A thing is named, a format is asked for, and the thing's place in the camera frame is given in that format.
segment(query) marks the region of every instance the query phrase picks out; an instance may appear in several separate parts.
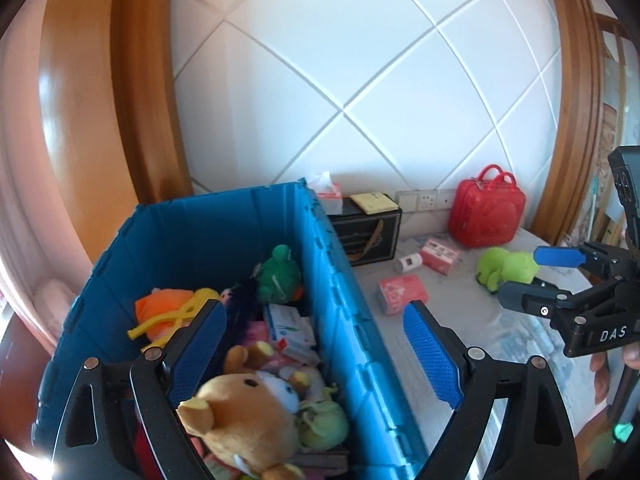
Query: screw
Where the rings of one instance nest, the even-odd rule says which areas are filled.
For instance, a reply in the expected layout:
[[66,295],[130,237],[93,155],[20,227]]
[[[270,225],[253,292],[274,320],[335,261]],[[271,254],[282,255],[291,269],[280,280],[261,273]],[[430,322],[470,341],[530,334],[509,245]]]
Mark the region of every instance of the screw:
[[98,361],[97,357],[89,357],[82,366],[85,370],[93,370],[98,364],[100,364],[100,361]]
[[157,361],[162,357],[162,349],[159,346],[152,346],[145,352],[145,359],[147,361]]
[[477,346],[472,346],[469,350],[466,351],[466,353],[468,353],[469,357],[471,357],[475,361],[481,361],[485,356],[484,350],[478,348]]
[[531,364],[534,365],[538,370],[543,370],[544,368],[546,368],[546,361],[539,355],[531,358]]

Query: black box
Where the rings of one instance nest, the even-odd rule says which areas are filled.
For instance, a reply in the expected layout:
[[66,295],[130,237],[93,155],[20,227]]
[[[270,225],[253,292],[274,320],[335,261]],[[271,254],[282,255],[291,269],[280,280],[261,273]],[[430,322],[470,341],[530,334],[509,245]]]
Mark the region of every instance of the black box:
[[367,215],[351,198],[342,200],[342,214],[329,216],[352,266],[392,260],[400,231],[400,208]]

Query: green light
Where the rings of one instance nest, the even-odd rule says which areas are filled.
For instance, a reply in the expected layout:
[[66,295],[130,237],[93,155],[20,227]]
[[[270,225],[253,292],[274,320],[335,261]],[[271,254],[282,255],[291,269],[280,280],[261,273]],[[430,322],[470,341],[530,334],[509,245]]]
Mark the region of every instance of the green light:
[[613,436],[623,444],[626,444],[626,440],[633,430],[634,426],[630,422],[628,424],[616,424],[616,427],[613,428]]

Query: blue storage bin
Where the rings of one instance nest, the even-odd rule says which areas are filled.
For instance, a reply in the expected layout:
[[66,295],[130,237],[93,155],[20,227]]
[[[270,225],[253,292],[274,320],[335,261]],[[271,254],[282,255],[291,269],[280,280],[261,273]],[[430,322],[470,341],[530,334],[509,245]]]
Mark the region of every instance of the blue storage bin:
[[[427,459],[415,419],[334,229],[304,181],[139,206],[66,318],[40,386],[34,444],[51,455],[85,359],[140,355],[126,334],[136,325],[137,299],[153,287],[221,291],[278,244],[289,245],[302,267],[322,370],[338,384],[351,421],[353,471],[367,480],[413,479]],[[226,329],[233,330],[229,322]]]

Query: white tiled wall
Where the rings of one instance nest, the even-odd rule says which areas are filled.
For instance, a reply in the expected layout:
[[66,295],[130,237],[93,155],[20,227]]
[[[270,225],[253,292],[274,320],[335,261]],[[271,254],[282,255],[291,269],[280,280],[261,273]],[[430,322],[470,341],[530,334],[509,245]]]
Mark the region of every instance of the white tiled wall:
[[[554,9],[552,0],[172,0],[196,188],[329,170],[347,194],[393,195],[450,189],[497,162],[530,197],[531,218],[558,124]],[[416,217],[405,219],[409,231],[426,221]]]

